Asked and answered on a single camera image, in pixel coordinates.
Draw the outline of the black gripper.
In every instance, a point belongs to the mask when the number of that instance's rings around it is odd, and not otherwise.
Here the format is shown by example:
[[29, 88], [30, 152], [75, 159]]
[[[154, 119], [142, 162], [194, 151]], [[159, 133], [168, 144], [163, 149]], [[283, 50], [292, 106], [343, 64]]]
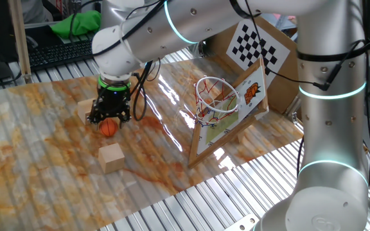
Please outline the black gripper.
[[87, 121], [91, 124], [100, 124], [103, 114], [115, 115], [119, 119], [119, 127], [130, 121], [130, 91], [99, 90], [98, 99], [93, 99]]

